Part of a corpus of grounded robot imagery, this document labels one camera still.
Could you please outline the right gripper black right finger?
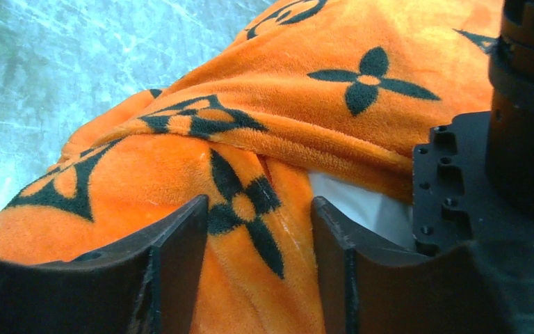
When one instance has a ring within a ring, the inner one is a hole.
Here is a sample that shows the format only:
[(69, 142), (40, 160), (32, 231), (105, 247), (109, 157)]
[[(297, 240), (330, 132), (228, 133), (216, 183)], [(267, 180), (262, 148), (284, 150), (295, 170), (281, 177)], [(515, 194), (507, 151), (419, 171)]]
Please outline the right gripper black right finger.
[(466, 241), (428, 257), (311, 203), (327, 333), (534, 333), (534, 241)]

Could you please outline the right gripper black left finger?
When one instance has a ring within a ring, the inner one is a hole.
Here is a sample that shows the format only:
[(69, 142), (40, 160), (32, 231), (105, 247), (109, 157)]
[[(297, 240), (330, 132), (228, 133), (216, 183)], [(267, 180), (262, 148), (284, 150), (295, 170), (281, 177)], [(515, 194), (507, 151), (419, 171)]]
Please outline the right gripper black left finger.
[(208, 198), (69, 262), (0, 260), (0, 333), (188, 333)]

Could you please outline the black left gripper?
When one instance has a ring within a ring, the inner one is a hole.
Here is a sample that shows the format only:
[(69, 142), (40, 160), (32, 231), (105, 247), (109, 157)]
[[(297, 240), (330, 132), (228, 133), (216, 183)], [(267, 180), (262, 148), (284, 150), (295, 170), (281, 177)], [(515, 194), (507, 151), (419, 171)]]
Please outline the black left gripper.
[(508, 204), (485, 174), (488, 111), (430, 129), (413, 149), (416, 250), (445, 253), (466, 241), (534, 241), (534, 221)]

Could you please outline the white pillow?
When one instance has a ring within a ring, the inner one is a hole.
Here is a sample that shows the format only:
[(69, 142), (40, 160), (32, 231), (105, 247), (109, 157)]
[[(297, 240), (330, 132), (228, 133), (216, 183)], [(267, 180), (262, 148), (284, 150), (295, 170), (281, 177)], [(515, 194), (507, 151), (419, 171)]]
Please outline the white pillow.
[(349, 219), (409, 251), (415, 249), (411, 205), (325, 173), (310, 172), (308, 177), (314, 195), (327, 198)]

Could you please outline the orange patterned pillowcase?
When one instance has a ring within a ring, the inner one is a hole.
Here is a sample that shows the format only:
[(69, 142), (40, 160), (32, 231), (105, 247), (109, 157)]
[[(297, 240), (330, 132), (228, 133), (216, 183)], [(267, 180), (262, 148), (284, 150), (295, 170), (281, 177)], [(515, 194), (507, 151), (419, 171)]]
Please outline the orange patterned pillowcase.
[(278, 1), (79, 128), (0, 211), (0, 259), (72, 260), (209, 198), (193, 333), (323, 333), (310, 172), (412, 202), (412, 150), (490, 107), (501, 1)]

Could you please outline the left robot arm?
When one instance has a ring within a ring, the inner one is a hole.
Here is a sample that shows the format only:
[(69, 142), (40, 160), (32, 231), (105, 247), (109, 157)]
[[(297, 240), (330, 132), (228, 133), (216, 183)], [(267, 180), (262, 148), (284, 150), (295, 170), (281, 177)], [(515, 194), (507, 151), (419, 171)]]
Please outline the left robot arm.
[(413, 237), (434, 256), (466, 241), (534, 243), (534, 1), (506, 1), (489, 50), (489, 111), (433, 127), (413, 151)]

